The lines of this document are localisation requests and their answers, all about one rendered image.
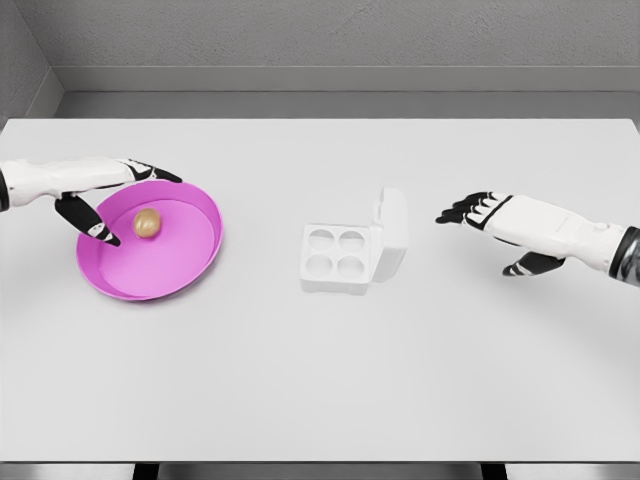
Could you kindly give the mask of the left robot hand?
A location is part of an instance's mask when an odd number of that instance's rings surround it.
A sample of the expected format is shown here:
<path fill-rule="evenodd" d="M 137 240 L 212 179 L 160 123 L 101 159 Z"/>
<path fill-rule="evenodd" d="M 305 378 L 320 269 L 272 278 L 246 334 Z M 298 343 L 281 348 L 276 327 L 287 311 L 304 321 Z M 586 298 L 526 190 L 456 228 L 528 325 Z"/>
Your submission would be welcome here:
<path fill-rule="evenodd" d="M 55 198 L 55 211 L 80 233 L 115 247 L 120 239 L 81 193 L 154 179 L 182 182 L 169 171 L 132 159 L 85 157 L 46 164 L 44 170 L 43 192 Z"/>

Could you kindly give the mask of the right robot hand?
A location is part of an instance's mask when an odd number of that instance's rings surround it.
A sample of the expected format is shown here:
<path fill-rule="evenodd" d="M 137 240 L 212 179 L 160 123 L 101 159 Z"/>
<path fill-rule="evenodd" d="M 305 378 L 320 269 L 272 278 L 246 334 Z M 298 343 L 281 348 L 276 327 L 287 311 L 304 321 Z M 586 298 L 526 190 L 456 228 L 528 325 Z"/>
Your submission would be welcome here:
<path fill-rule="evenodd" d="M 524 256 L 502 270 L 505 277 L 525 277 L 564 265 L 572 240 L 562 229 L 581 223 L 582 218 L 525 195 L 476 192 L 443 210 L 435 222 L 466 225 L 500 242 L 525 248 Z"/>

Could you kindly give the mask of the brown egg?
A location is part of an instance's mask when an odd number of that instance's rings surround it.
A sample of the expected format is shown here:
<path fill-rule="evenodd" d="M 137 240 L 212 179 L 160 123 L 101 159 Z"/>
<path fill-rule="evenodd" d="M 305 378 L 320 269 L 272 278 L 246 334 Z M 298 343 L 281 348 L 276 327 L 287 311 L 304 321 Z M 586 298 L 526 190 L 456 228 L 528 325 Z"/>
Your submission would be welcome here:
<path fill-rule="evenodd" d="M 133 219 L 133 231 L 142 239 L 155 237 L 160 232 L 161 226 L 161 215 L 153 208 L 139 210 Z"/>

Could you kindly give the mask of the white egg box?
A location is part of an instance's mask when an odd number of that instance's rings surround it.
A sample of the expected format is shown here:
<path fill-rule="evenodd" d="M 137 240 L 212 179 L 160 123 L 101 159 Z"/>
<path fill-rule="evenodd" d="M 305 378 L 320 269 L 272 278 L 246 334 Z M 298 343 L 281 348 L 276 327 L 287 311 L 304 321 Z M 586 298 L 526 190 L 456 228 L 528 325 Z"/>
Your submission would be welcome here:
<path fill-rule="evenodd" d="M 385 187 L 368 225 L 305 225 L 300 284 L 305 292 L 363 295 L 371 283 L 391 279 L 409 247 L 408 204 L 397 188 Z"/>

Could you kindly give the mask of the pink round plate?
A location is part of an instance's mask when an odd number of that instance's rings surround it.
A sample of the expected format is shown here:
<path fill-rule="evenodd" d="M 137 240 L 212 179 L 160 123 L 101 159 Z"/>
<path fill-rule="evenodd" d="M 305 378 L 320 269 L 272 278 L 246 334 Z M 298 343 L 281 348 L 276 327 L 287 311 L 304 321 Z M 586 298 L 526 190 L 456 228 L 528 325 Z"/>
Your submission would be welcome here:
<path fill-rule="evenodd" d="M 135 215 L 145 208 L 156 210 L 161 219 L 150 239 L 136 235 L 133 227 Z M 122 300 L 156 299 L 186 287 L 208 268 L 222 243 L 217 204 L 189 183 L 135 183 L 103 200 L 97 212 L 121 245 L 81 235 L 77 264 L 90 285 Z"/>

